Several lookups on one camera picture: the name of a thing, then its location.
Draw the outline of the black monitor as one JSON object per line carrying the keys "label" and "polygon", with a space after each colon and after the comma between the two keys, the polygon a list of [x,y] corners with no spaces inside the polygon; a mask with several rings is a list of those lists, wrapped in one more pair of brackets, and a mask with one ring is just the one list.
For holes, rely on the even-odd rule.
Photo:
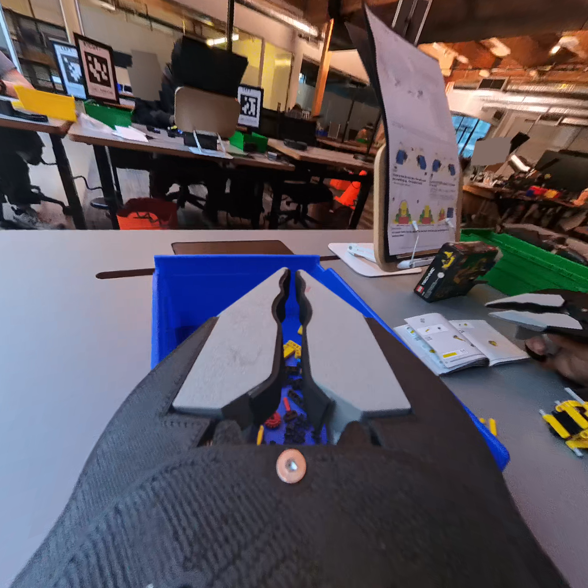
{"label": "black monitor", "polygon": [[534,166],[543,187],[569,192],[587,188],[587,153],[570,150],[545,151]]}

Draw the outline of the wooden office desk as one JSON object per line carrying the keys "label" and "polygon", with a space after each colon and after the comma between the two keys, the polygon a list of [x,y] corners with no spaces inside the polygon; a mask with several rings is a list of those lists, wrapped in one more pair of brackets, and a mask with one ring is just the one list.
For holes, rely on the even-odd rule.
{"label": "wooden office desk", "polygon": [[77,143],[90,145],[94,151],[94,158],[99,174],[103,199],[107,206],[108,218],[112,228],[119,230],[117,211],[122,207],[120,190],[115,186],[116,173],[112,163],[111,149],[120,149],[149,155],[152,159],[156,156],[180,158],[190,162],[197,173],[208,173],[212,170],[220,174],[244,172],[261,184],[274,180],[283,180],[287,174],[295,171],[293,164],[284,161],[272,161],[258,153],[249,156],[238,151],[230,143],[221,139],[217,140],[218,150],[192,151],[184,144],[182,138],[171,138],[166,132],[154,134],[147,131],[146,142],[135,141],[121,137],[110,132],[102,132],[82,124],[78,119],[73,123],[67,133],[67,138]]}
{"label": "wooden office desk", "polygon": [[86,230],[84,210],[77,194],[70,162],[68,160],[63,138],[67,135],[72,121],[48,118],[48,121],[31,121],[17,116],[1,115],[1,128],[13,128],[31,132],[43,132],[50,136],[56,166],[60,175],[61,183],[67,198],[66,211],[70,213],[73,225],[78,230]]}
{"label": "wooden office desk", "polygon": [[357,229],[373,186],[373,163],[357,160],[349,153],[330,151],[316,146],[308,146],[305,151],[300,151],[290,148],[282,140],[274,138],[268,140],[268,149],[286,156],[296,168],[309,171],[311,177],[321,180],[337,179],[359,182],[359,194],[348,225],[349,229]]}

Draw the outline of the orange traffic cone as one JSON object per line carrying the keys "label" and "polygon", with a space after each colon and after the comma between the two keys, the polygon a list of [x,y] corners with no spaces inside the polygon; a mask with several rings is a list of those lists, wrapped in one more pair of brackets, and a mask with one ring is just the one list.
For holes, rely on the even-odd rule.
{"label": "orange traffic cone", "polygon": [[341,192],[341,194],[335,195],[334,200],[342,206],[355,210],[362,182],[332,179],[330,185]]}

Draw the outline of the black lego set box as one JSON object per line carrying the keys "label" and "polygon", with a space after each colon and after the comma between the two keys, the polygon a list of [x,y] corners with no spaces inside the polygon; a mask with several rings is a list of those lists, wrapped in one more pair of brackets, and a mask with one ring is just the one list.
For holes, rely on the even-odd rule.
{"label": "black lego set box", "polygon": [[413,292],[428,303],[467,295],[495,265],[500,249],[483,241],[442,246]]}

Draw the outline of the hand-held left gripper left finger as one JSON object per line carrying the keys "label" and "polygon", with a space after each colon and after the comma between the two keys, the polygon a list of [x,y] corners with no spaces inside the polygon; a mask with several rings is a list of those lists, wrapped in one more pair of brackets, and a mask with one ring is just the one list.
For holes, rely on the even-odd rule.
{"label": "hand-held left gripper left finger", "polygon": [[209,321],[173,400],[175,412],[233,420],[242,429],[261,425],[276,412],[289,285],[290,270],[280,268]]}

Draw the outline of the blue plastic bin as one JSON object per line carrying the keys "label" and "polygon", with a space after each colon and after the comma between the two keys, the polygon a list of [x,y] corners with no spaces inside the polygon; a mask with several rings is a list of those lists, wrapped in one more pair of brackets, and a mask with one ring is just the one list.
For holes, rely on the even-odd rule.
{"label": "blue plastic bin", "polygon": [[292,280],[297,270],[307,271],[365,317],[393,332],[342,277],[320,265],[317,255],[160,255],[154,263],[151,369],[209,318],[284,266]]}

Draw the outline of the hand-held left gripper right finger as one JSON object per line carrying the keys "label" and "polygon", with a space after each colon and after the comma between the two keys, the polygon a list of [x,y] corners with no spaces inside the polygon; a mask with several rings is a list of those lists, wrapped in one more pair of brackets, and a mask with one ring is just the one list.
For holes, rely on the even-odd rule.
{"label": "hand-held left gripper right finger", "polygon": [[338,442],[348,424],[406,416],[411,404],[367,318],[311,274],[298,270],[306,413]]}

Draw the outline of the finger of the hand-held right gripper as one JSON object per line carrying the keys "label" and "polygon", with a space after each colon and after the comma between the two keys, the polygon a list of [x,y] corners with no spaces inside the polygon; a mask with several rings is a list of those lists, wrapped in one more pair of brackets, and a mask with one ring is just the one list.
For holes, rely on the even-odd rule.
{"label": "finger of the hand-held right gripper", "polygon": [[525,293],[522,295],[510,296],[493,300],[486,303],[486,307],[495,308],[560,308],[566,303],[565,299],[559,294],[551,293]]}
{"label": "finger of the hand-held right gripper", "polygon": [[509,310],[490,312],[489,315],[538,332],[544,332],[548,329],[568,329],[572,332],[584,330],[584,325],[579,320],[565,313]]}

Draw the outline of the person's right hand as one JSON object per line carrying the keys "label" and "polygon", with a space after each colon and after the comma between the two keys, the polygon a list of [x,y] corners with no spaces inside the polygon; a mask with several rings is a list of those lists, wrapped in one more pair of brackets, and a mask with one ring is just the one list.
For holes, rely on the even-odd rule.
{"label": "person's right hand", "polygon": [[548,371],[587,387],[587,342],[556,334],[541,334],[525,341],[527,353]]}

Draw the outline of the partly built yellow lego model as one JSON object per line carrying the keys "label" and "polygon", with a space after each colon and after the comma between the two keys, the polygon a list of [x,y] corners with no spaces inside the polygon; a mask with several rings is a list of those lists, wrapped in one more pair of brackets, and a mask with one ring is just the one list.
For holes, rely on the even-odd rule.
{"label": "partly built yellow lego model", "polygon": [[569,386],[564,391],[564,401],[556,401],[551,412],[541,409],[539,414],[549,432],[581,459],[587,456],[587,401]]}

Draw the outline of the black framed tag sign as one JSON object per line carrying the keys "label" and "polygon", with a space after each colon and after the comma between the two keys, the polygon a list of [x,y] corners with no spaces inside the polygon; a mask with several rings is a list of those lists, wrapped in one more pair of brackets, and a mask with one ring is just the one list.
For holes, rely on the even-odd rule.
{"label": "black framed tag sign", "polygon": [[87,99],[119,105],[112,48],[78,33],[74,33],[74,40]]}
{"label": "black framed tag sign", "polygon": [[86,100],[84,76],[76,46],[60,40],[51,40],[51,46],[64,94],[77,100]]}
{"label": "black framed tag sign", "polygon": [[240,113],[238,125],[258,129],[263,107],[264,90],[259,86],[241,84],[238,86]]}

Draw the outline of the open lego instruction booklet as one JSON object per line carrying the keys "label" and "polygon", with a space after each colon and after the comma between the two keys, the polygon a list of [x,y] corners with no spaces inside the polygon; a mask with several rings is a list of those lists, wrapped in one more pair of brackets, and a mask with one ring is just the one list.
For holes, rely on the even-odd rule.
{"label": "open lego instruction booklet", "polygon": [[429,313],[407,318],[393,331],[437,376],[530,359],[484,320],[447,320],[439,313]]}

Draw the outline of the yellow plastic bin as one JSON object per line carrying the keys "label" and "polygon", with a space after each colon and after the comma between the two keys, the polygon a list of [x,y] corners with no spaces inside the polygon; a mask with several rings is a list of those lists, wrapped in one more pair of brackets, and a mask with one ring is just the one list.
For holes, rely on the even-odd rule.
{"label": "yellow plastic bin", "polygon": [[16,85],[15,92],[22,108],[28,112],[50,119],[77,121],[76,103],[72,96],[43,92],[22,85]]}

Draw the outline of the pile of lego pieces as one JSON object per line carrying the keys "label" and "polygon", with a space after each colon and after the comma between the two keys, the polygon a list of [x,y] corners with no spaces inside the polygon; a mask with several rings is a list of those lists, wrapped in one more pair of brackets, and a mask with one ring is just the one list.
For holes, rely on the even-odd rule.
{"label": "pile of lego pieces", "polygon": [[303,391],[302,332],[300,326],[294,340],[283,343],[285,372],[279,405],[266,421],[246,433],[247,443],[296,447],[327,444],[326,426],[315,427],[307,412]]}

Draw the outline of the small green plastic bin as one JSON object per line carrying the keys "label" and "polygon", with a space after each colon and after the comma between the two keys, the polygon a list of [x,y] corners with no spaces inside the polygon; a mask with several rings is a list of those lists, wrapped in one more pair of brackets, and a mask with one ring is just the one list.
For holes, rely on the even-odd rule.
{"label": "small green plastic bin", "polygon": [[229,143],[247,153],[265,153],[268,149],[268,137],[253,131],[236,130],[229,138]]}

